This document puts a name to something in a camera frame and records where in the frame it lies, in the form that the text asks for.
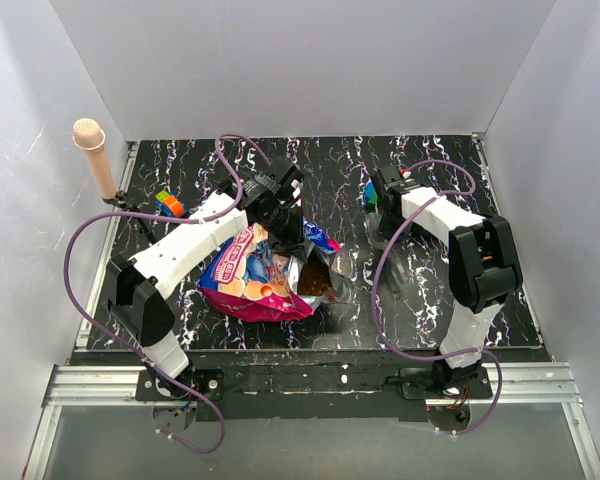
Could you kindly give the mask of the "pink pet food bag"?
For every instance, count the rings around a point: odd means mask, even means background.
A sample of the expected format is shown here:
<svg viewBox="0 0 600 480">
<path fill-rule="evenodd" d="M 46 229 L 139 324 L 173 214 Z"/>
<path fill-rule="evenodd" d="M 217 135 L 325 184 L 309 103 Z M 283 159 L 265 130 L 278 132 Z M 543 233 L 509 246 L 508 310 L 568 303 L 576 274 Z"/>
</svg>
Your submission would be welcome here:
<svg viewBox="0 0 600 480">
<path fill-rule="evenodd" d="M 302 320 L 325 304 L 353 297 L 352 267 L 326 230 L 305 221 L 296 255 L 276 253 L 273 236 L 254 224 L 226 242 L 197 287 L 219 311 L 246 322 Z"/>
</svg>

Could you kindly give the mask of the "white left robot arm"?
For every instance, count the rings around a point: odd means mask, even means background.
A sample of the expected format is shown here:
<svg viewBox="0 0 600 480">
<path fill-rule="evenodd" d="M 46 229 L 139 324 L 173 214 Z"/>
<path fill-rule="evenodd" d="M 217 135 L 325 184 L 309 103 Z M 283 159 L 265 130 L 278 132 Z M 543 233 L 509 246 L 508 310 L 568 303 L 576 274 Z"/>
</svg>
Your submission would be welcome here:
<svg viewBox="0 0 600 480">
<path fill-rule="evenodd" d="M 140 346 L 158 387 L 173 400 L 193 386 L 193 368 L 178 343 L 167 300 L 179 282 L 213 251 L 234 237 L 251 239 L 254 225 L 273 234 L 280 251 L 294 252 L 304 241 L 300 193 L 303 176 L 259 173 L 224 180 L 188 218 L 174 218 L 175 229 L 130 258 L 109 260 L 102 293 L 109 313 Z"/>
</svg>

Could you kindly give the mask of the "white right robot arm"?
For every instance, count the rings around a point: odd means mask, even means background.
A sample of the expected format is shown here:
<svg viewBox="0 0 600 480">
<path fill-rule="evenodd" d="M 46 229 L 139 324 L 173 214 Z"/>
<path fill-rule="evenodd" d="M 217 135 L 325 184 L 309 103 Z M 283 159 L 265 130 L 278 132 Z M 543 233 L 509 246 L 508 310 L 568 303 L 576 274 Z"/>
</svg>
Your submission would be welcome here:
<svg viewBox="0 0 600 480">
<path fill-rule="evenodd" d="M 378 192 L 380 234 L 391 239 L 409 221 L 447 248 L 452 317 L 437 359 L 434 389 L 455 397 L 479 378 L 482 349 L 493 320 L 523 282 L 509 222 L 466 211 L 430 187 L 400 181 Z"/>
</svg>

